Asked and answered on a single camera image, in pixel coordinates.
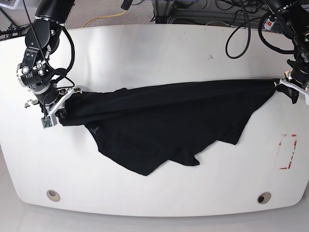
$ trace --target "white tabletop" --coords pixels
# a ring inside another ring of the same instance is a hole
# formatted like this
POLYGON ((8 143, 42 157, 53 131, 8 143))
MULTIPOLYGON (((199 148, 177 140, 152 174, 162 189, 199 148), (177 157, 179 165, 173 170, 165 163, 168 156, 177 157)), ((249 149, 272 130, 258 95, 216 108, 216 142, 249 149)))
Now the white tabletop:
MULTIPOLYGON (((227 58, 225 42, 233 30, 191 25, 70 30, 76 59, 68 77, 83 90, 99 92, 283 77, 289 57, 265 47, 256 31, 242 58, 227 58)), ((231 41, 232 55, 244 48, 246 33, 241 30, 231 41)), ((283 49, 292 47, 281 35, 265 37, 283 49)), ((33 94, 15 76, 24 50, 23 38, 0 43, 0 144, 16 193, 24 202, 99 214, 181 217, 286 207, 301 199, 309 180, 309 107, 303 99, 292 105, 284 94, 275 93, 252 115, 236 146, 216 142, 197 155, 201 163, 197 167, 166 162, 151 175, 141 176, 99 153, 84 126, 42 129, 39 106, 24 108, 33 94), (297 135, 293 163, 282 170, 281 165, 290 161, 293 134, 297 135), (282 151, 279 142, 285 145, 282 151), (47 198, 49 189, 60 194, 59 202, 47 198), (271 200, 258 204, 257 197, 266 191, 271 200)), ((66 67, 69 61, 70 45, 62 36, 50 63, 66 67)))

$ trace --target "gray carpet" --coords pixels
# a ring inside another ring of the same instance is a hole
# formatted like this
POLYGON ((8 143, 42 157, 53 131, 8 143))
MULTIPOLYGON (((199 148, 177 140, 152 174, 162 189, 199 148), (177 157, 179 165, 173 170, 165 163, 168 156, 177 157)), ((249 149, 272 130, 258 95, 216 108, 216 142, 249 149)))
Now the gray carpet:
MULTIPOLYGON (((196 4, 190 7, 190 9, 201 9, 205 6, 206 1, 207 0, 198 0, 196 4)), ((85 22, 94 17, 121 13, 123 11, 120 8, 122 2, 123 0, 75 0, 75 5, 73 6, 69 18, 66 22, 66 28, 81 28, 85 22)), ((189 4, 191 3, 191 1, 184 1, 183 3, 189 4)), ((205 10, 210 8, 216 8, 213 0, 208 0, 208 4, 205 10)), ((20 26, 28 23, 26 13, 23 9, 2 9, 17 25, 20 26)), ((29 8, 28 11, 31 19, 33 20, 36 10, 33 8, 29 8)), ((152 17, 152 3, 150 0, 145 0, 137 6, 131 6, 129 11, 127 11, 122 16, 100 19, 92 22, 88 25, 88 27, 121 24, 149 24, 152 17)), ((2 14, 0 14, 0 30, 6 30, 9 25, 9 21, 2 14)))

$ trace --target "sticker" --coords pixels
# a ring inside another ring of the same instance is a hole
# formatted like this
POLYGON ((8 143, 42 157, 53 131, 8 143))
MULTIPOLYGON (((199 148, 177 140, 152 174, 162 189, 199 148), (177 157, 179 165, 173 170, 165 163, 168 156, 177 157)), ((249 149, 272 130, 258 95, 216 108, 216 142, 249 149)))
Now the sticker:
POLYGON ((278 148, 277 167, 281 170, 289 170, 292 167, 292 161, 297 144, 297 135, 283 134, 281 136, 278 148))

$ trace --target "black shirt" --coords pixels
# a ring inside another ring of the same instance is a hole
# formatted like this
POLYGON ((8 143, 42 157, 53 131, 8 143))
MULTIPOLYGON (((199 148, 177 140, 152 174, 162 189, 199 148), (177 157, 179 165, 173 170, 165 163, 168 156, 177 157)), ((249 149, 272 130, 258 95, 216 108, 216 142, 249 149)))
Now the black shirt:
POLYGON ((142 175, 167 160, 196 166, 195 154, 213 142, 238 142, 251 114, 274 94, 275 81, 193 82, 73 94, 60 123, 85 125, 99 152, 142 175))

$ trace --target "yellow cable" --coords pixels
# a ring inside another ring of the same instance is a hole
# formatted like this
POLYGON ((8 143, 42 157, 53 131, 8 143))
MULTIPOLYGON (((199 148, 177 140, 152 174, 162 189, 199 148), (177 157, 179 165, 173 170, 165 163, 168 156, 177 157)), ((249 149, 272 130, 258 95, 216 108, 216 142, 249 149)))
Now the yellow cable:
POLYGON ((96 18, 93 18, 91 20, 89 20, 88 22, 86 22, 82 27, 84 28, 87 24, 97 20, 97 19, 101 19, 101 18, 111 18, 111 17, 116 17, 116 16, 121 16, 125 13, 126 11, 123 11, 122 13, 120 14, 115 14, 115 15, 108 15, 108 16, 100 16, 100 17, 96 17, 96 18))

